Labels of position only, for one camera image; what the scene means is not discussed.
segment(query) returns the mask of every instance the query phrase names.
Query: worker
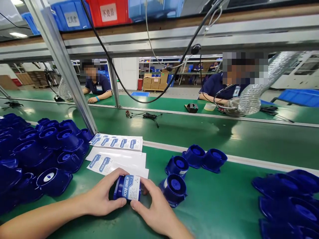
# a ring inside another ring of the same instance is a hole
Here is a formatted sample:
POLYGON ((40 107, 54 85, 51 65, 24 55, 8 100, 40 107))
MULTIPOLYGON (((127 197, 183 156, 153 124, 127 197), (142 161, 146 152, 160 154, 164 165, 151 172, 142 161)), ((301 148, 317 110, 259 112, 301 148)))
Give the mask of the worker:
POLYGON ((106 76, 98 72, 98 67, 92 60, 85 60, 82 62, 82 69, 87 76, 85 88, 82 89, 84 94, 92 92, 98 95, 88 99, 88 103, 92 104, 100 100, 107 99, 112 96, 111 83, 106 76))
MULTIPOLYGON (((128 172, 118 168, 84 194, 39 207, 11 219, 0 226, 0 238, 44 239, 77 217, 84 215, 105 216, 123 207, 127 202, 125 198, 108 199, 109 190, 120 175, 128 175, 128 172)), ((172 239, 193 239, 192 234, 174 214, 161 190, 149 179, 141 177, 141 182, 146 188, 144 192, 150 193, 152 204, 148 209, 139 201, 132 200, 132 209, 159 234, 172 239)), ((107 237, 106 233, 104 238, 114 238, 114 236, 107 237)))
POLYGON ((219 65, 218 61, 215 61, 215 62, 209 67, 208 71, 209 71, 209 72, 216 71, 217 68, 218 68, 218 65, 219 65))
POLYGON ((226 73, 217 73, 211 75, 200 89, 199 100, 214 102, 215 95, 220 90, 234 84, 225 91, 222 91, 215 98, 218 104, 224 105, 233 97, 238 97, 242 91, 249 85, 250 78, 246 78, 248 72, 252 69, 250 59, 232 60, 232 65, 228 66, 226 73))
MULTIPOLYGON (((200 70, 203 70, 203 63, 198 63, 194 68, 193 68, 193 71, 194 72, 200 72, 200 70)), ((194 77, 194 85, 197 85, 197 79, 199 78, 199 75, 196 74, 196 75, 193 75, 192 77, 194 77)))

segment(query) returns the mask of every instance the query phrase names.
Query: metal shelf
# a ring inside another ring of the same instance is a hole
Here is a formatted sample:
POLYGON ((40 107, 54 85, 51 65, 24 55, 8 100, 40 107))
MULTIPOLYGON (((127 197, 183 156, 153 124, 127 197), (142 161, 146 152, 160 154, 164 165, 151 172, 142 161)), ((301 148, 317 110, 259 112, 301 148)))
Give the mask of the metal shelf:
MULTIPOLYGON (((158 56, 181 55, 196 28, 196 26, 190 26, 150 31, 155 53, 158 56)), ((118 30, 117 32, 132 31, 127 26, 123 29, 125 30, 118 30)), ((203 32, 204 27, 194 42, 194 44, 200 43, 202 45, 202 54, 221 54, 224 51, 243 50, 319 49, 318 15, 219 23, 211 27, 204 39, 202 38, 203 32)), ((82 33, 81 36, 89 35, 89 33, 82 33)), ((105 58, 105 53, 96 37, 70 39, 76 36, 79 36, 79 33, 62 34, 71 59, 105 58)), ((52 60, 46 44, 40 40, 41 37, 37 37, 34 40, 17 41, 15 45, 10 45, 10 42, 0 44, 0 62, 52 60)), ((152 55, 146 31, 107 36, 101 34, 101 40, 113 57, 149 57, 152 55)))

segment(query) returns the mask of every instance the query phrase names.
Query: finger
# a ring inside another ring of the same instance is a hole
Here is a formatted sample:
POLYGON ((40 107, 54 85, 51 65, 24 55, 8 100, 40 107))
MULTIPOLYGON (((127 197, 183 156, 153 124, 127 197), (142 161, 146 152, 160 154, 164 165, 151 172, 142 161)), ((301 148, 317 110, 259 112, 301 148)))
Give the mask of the finger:
POLYGON ((141 183, 144 184, 145 188, 149 191, 150 195, 153 196, 156 192, 157 186, 152 180, 141 177, 141 183))
POLYGON ((105 176, 104 178, 107 178, 106 180, 113 184, 119 178, 119 176, 124 176, 124 175, 129 175, 129 173, 126 172, 124 169, 117 168, 113 172, 111 172, 109 175, 105 176))
POLYGON ((123 207, 126 204, 126 199, 125 198, 118 198, 116 200, 111 200, 108 202, 108 208, 110 212, 123 207))
POLYGON ((147 220, 147 217, 149 216, 149 209, 147 209, 143 204, 141 204, 139 201, 132 200, 131 207, 134 209, 134 211, 141 215, 145 221, 147 220))

